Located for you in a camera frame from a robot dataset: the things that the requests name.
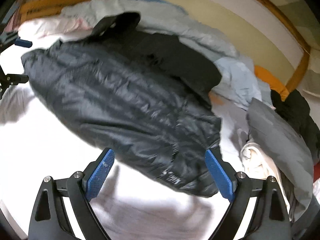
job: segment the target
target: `gray cloth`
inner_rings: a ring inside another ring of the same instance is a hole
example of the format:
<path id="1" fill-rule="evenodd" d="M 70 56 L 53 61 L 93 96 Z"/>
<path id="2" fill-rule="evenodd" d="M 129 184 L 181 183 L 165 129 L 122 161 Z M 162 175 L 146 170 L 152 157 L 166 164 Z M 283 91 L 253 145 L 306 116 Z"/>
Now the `gray cloth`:
<path id="1" fill-rule="evenodd" d="M 241 62 L 243 62 L 246 65 L 246 67 L 254 74 L 254 63 L 253 63 L 253 60 L 250 57 L 240 53 L 238 59 Z"/>
<path id="2" fill-rule="evenodd" d="M 253 98 L 262 101 L 257 78 L 243 62 L 222 57 L 214 63 L 222 76 L 219 85 L 212 88 L 215 93 L 233 101 L 245 110 L 248 109 Z"/>
<path id="3" fill-rule="evenodd" d="M 277 113 L 253 99 L 247 112 L 250 136 L 270 156 L 287 181 L 283 186 L 292 221 L 299 219 L 312 198 L 313 162 L 304 140 Z"/>
<path id="4" fill-rule="evenodd" d="M 265 103 L 267 106 L 273 106 L 271 100 L 271 89 L 268 83 L 263 82 L 260 78 L 257 78 L 258 86 L 261 92 L 262 102 Z"/>

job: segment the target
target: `black clamp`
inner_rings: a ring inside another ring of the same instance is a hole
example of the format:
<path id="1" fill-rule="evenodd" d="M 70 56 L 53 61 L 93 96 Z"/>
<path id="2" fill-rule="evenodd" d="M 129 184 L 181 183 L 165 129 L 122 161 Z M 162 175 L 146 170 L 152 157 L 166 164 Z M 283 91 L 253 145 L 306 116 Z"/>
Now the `black clamp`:
<path id="1" fill-rule="evenodd" d="M 96 197 L 110 168 L 114 153 L 106 148 L 87 168 L 68 179 L 44 178 L 33 207 L 29 240 L 76 240 L 62 197 L 69 197 L 86 240 L 111 240 L 94 214 L 89 201 Z M 249 198 L 258 197 L 252 219 L 243 240 L 291 240 L 291 227 L 284 199 L 276 179 L 251 179 L 235 172 L 229 163 L 217 156 L 219 164 L 234 188 L 234 198 L 209 240 L 233 240 L 244 217 Z"/>
<path id="2" fill-rule="evenodd" d="M 31 48 L 32 42 L 21 40 L 18 32 L 3 32 L 0 35 L 0 53 L 9 48 L 11 45 L 16 45 L 25 48 Z M 0 66 L 0 100 L 9 86 L 16 86 L 18 84 L 25 84 L 29 81 L 27 75 L 20 74 L 5 74 Z"/>

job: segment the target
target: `white wall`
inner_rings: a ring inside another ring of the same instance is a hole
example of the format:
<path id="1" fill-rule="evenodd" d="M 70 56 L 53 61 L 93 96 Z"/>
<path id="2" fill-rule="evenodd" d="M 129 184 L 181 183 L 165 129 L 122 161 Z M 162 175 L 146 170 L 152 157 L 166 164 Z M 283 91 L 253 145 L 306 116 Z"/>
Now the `white wall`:
<path id="1" fill-rule="evenodd" d="M 257 0 L 211 0 L 239 15 L 249 22 L 284 54 L 296 68 L 303 56 L 303 50 L 284 25 Z"/>

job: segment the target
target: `white bedsheet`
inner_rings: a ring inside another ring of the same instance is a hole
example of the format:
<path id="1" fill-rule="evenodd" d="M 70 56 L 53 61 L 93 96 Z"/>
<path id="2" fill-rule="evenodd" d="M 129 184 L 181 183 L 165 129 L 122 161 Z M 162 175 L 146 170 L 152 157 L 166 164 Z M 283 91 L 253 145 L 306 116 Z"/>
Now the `white bedsheet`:
<path id="1" fill-rule="evenodd" d="M 30 49 L 12 46 L 0 55 L 0 64 L 5 73 L 22 73 L 23 53 L 48 48 L 59 37 L 69 40 L 87 34 L 47 36 L 33 40 Z M 248 133 L 245 111 L 223 102 L 223 106 L 213 106 L 215 114 L 222 117 L 222 155 L 236 171 L 243 171 L 239 151 Z M 28 83 L 9 88 L 0 101 L 0 139 L 0 196 L 26 234 L 43 178 L 68 178 L 74 171 L 83 171 L 102 152 L 60 123 L 34 96 Z M 229 202 L 220 193 L 206 199 L 175 192 L 115 161 L 91 205 L 112 239 L 207 240 Z M 69 218 L 72 226 L 76 225 L 74 215 Z M 83 238 L 79 227 L 74 231 Z"/>

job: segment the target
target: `wall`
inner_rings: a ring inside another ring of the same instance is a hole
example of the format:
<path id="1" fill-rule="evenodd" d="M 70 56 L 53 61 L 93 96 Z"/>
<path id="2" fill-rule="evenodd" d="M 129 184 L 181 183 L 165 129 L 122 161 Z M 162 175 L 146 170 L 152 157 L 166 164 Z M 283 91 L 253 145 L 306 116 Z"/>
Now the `wall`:
<path id="1" fill-rule="evenodd" d="M 223 31 L 255 64 L 283 83 L 303 55 L 282 23 L 256 0 L 168 0 L 182 5 L 191 17 Z"/>
<path id="2" fill-rule="evenodd" d="M 307 43 L 320 49 L 320 23 L 304 0 L 270 0 L 296 26 Z"/>

